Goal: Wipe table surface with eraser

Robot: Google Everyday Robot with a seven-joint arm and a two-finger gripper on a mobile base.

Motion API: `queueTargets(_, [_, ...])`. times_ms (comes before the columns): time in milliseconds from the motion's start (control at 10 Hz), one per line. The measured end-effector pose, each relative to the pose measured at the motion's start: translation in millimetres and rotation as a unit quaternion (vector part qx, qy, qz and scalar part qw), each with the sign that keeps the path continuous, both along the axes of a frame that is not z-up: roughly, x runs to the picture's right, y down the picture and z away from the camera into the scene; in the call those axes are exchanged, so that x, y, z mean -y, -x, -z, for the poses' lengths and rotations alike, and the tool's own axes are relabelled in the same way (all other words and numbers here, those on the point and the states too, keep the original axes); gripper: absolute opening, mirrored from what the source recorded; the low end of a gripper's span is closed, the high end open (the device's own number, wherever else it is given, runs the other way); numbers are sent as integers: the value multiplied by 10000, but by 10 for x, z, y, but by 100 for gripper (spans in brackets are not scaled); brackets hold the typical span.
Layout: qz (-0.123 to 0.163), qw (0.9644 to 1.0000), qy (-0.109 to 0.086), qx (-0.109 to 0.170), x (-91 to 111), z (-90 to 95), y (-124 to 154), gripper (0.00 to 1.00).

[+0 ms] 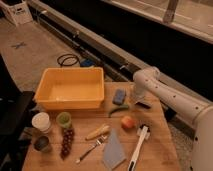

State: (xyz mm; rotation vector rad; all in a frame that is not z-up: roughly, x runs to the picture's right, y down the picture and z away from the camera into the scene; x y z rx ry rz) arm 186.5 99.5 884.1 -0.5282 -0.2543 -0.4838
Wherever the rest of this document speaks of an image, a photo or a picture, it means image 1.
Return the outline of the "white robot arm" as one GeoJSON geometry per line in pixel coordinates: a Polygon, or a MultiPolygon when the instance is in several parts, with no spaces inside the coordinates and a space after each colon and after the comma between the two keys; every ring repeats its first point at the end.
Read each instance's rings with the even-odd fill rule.
{"type": "Polygon", "coordinates": [[[207,103],[159,81],[157,67],[138,70],[133,75],[132,96],[141,101],[149,91],[195,126],[191,157],[192,171],[213,171],[213,103],[207,103]]]}

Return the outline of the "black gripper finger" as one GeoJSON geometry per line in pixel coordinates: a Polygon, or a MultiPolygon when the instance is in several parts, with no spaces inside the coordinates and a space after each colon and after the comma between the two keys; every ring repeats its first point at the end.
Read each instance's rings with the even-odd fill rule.
{"type": "Polygon", "coordinates": [[[150,109],[151,108],[150,105],[148,105],[146,103],[142,103],[142,102],[136,102],[135,105],[141,106],[141,107],[143,107],[145,109],[150,109]]]}

